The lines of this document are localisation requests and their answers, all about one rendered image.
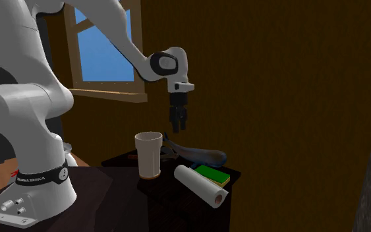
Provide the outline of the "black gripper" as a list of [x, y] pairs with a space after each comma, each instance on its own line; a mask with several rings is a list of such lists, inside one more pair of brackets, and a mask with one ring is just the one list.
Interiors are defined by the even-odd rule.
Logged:
[[179, 109], [179, 116], [176, 107], [188, 104], [188, 93], [187, 92], [170, 93], [169, 103], [171, 105], [171, 107], [169, 108], [169, 121], [172, 125], [173, 133], [179, 133], [179, 122], [181, 130], [185, 130], [188, 116], [186, 107], [181, 107]]

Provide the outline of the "blue-grey whale figure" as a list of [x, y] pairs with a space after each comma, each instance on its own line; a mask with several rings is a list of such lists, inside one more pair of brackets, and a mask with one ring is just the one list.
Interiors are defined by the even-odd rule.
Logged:
[[166, 132], [164, 133], [162, 140], [167, 142], [170, 148], [172, 148], [179, 156], [185, 160], [191, 161], [194, 166], [205, 165], [209, 167], [221, 167], [227, 161], [227, 154], [225, 152], [220, 150], [207, 150], [180, 146], [171, 141]]

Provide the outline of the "tall white cup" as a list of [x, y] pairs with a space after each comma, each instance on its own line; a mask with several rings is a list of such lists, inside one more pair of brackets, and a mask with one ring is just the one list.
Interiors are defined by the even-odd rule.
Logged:
[[161, 173], [162, 134], [160, 132], [140, 132], [135, 135], [134, 139], [140, 178], [155, 179]]

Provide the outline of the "green and yellow sponge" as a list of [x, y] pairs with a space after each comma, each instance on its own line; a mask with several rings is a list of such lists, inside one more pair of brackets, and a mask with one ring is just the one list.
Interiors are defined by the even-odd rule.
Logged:
[[218, 171], [205, 165], [199, 165], [194, 170], [221, 188], [223, 188], [231, 178], [230, 174], [226, 174], [222, 171]]

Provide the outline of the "white paper towel roll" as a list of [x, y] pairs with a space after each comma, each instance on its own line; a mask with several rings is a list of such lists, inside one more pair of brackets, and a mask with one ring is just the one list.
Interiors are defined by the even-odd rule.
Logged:
[[174, 177], [212, 208], [220, 207], [229, 194], [224, 188], [184, 165], [175, 168]]

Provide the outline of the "dark wooden side table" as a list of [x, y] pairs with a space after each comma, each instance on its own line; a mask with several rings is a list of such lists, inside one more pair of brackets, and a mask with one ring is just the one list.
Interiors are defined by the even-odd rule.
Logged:
[[230, 232], [232, 186], [241, 172], [220, 167], [230, 175], [223, 204], [214, 209], [173, 176], [178, 165], [192, 163], [181, 157], [161, 162], [161, 175], [140, 180], [137, 189], [148, 197], [149, 232]]

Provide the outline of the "wooden framed window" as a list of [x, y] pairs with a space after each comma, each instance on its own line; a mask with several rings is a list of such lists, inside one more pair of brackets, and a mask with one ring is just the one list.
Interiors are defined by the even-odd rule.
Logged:
[[74, 96], [143, 103], [144, 81], [113, 44], [78, 9], [65, 5]]

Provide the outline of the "dark robot stand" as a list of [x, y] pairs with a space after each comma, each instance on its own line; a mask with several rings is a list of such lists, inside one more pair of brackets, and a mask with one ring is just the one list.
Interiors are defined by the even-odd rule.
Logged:
[[69, 173], [77, 193], [69, 209], [26, 229], [0, 224], [0, 232], [149, 232], [137, 167], [72, 167]]

